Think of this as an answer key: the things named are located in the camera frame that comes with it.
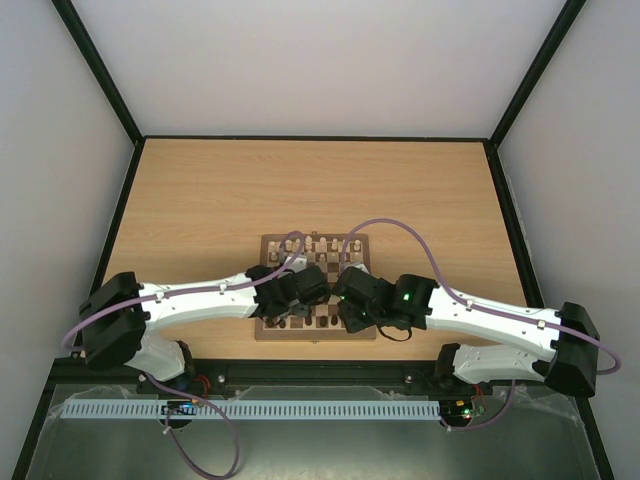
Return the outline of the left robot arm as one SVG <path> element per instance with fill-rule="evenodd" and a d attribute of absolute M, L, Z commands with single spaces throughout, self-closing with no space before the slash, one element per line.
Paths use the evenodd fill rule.
<path fill-rule="evenodd" d="M 279 273 L 256 265 L 223 279 L 190 284 L 112 277 L 79 307 L 85 364 L 101 371 L 128 366 L 166 382 L 187 373 L 189 351 L 162 329 L 211 319 L 279 320 L 326 302 L 331 288 L 318 266 Z"/>

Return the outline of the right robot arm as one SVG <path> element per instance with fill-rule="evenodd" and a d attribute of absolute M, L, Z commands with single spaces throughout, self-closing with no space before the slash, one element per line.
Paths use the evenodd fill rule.
<path fill-rule="evenodd" d="M 586 309 L 566 302 L 534 309 L 446 291 L 412 274 L 390 283 L 348 267 L 333 288 L 348 332 L 370 326 L 412 332 L 446 330 L 487 340 L 485 347 L 442 347 L 436 379 L 445 390 L 494 380 L 541 382 L 564 395 L 596 393 L 599 333 Z"/>

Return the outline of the wooden chess board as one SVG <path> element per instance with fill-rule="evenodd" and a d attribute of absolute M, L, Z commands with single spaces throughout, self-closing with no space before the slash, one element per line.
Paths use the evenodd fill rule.
<path fill-rule="evenodd" d="M 369 237 L 365 234 L 355 235 L 348 243 L 345 243 L 344 234 L 318 233 L 311 236 L 313 248 L 307 251 L 304 246 L 304 255 L 307 257 L 307 265 L 318 265 L 327 275 L 328 282 L 333 285 L 339 275 L 340 259 L 346 263 L 364 262 L 371 267 Z M 319 252 L 317 245 L 321 237 L 326 238 L 327 251 Z M 338 250 L 331 250 L 331 242 L 337 239 Z M 361 241 L 361 250 L 354 252 L 352 245 L 355 240 Z M 279 321 L 257 320 L 255 322 L 255 339 L 258 341 L 373 341 L 376 339 L 377 330 L 373 327 L 357 333 L 348 333 L 344 323 L 338 316 L 339 298 L 331 297 L 327 303 L 312 308 L 306 317 L 288 316 Z"/>

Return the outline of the black aluminium frame rail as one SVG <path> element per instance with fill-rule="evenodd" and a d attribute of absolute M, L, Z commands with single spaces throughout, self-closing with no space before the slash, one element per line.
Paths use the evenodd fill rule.
<path fill-rule="evenodd" d="M 476 391 L 487 393 L 491 385 L 511 380 L 541 383 L 551 390 L 574 397 L 589 398 L 595 382 L 562 363 L 516 359 L 506 367 L 478 356 L 462 357 L 456 365 L 447 352 L 435 361 L 250 361 L 197 359 L 164 384 L 191 394 L 228 398 L 237 390 L 252 386 L 344 387 L 370 386 L 383 392 L 392 390 L 409 396 L 435 399 L 469 397 Z"/>

